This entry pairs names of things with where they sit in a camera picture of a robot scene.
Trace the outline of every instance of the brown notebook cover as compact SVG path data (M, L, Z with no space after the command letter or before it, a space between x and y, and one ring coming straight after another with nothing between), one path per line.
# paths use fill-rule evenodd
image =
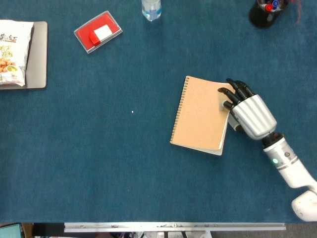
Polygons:
M170 143L221 155L228 110L220 110L227 97L218 88L234 91L228 83L187 76L176 114Z

